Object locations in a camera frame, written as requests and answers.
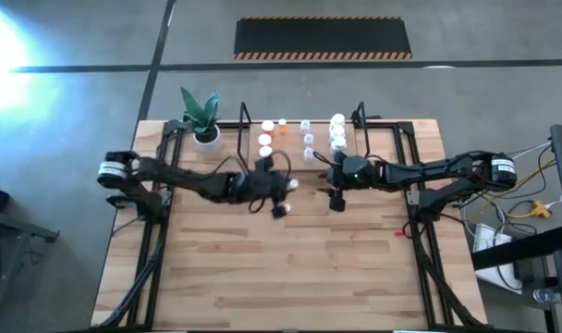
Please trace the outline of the green snake plant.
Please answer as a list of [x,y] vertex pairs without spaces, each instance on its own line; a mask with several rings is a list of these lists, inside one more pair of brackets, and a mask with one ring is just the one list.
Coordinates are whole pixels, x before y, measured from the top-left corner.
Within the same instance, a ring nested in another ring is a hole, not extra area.
[[204,106],[200,106],[185,88],[181,87],[180,91],[186,107],[184,115],[189,119],[187,127],[193,131],[199,142],[212,142],[217,137],[215,128],[219,103],[217,91],[213,91]]

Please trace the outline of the black hazard-striped floor mat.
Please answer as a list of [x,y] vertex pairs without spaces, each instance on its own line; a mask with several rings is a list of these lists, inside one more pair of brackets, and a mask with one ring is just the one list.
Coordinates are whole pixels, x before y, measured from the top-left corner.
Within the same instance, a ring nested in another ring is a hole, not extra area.
[[385,16],[243,17],[237,60],[408,60],[405,22]]

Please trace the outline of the white power box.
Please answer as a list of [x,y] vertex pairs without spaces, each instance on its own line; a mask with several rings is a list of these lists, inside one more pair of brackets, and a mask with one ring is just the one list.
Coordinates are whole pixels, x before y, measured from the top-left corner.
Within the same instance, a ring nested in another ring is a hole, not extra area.
[[[500,232],[495,235],[494,228],[488,227],[485,224],[479,224],[474,231],[472,252],[477,253],[511,241],[511,236]],[[516,294],[522,293],[523,282],[515,278],[512,264],[476,270],[475,275],[479,280],[489,282],[502,289]]]

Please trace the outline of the clear plastic water bottle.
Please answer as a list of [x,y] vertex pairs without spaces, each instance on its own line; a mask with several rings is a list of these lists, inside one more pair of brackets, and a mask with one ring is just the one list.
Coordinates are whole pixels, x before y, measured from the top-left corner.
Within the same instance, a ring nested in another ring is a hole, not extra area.
[[532,292],[532,297],[538,303],[552,304],[562,302],[558,288],[536,289]]

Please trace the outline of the grey side table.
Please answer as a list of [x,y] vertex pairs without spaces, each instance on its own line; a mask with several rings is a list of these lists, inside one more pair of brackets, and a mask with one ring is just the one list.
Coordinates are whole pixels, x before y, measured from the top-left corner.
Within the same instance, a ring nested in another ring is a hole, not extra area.
[[12,216],[0,213],[0,234],[2,237],[8,236],[15,242],[14,249],[6,257],[6,262],[2,264],[0,271],[1,318],[1,314],[6,307],[7,294],[15,281],[22,255],[26,251],[27,246],[30,244],[31,237],[39,237],[44,239],[46,242],[56,242],[60,232],[43,228],[30,222],[22,221]]

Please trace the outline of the wooden shelf black metal frame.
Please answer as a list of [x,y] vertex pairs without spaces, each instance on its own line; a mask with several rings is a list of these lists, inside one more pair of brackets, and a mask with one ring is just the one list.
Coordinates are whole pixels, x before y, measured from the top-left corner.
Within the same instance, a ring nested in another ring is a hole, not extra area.
[[[275,134],[272,137],[271,146],[275,168],[283,171],[297,172],[319,172],[328,168],[328,165],[320,160],[314,159],[310,163],[303,160],[304,146],[303,137],[300,133],[300,122],[303,119],[286,119],[287,133],[282,135],[279,131],[278,120],[266,118],[265,120],[273,120],[275,123]],[[308,119],[311,122],[310,132],[313,135],[313,151],[321,154],[328,160],[332,159],[330,155],[329,127],[330,119]],[[245,103],[240,104],[240,116],[238,118],[239,144],[238,153],[252,167],[259,157],[259,149],[262,147],[258,138],[263,134],[261,125],[264,120],[258,120],[249,113],[249,109]],[[350,120],[345,123],[347,140],[347,148],[343,151],[345,154],[355,154],[357,152],[356,130]]]

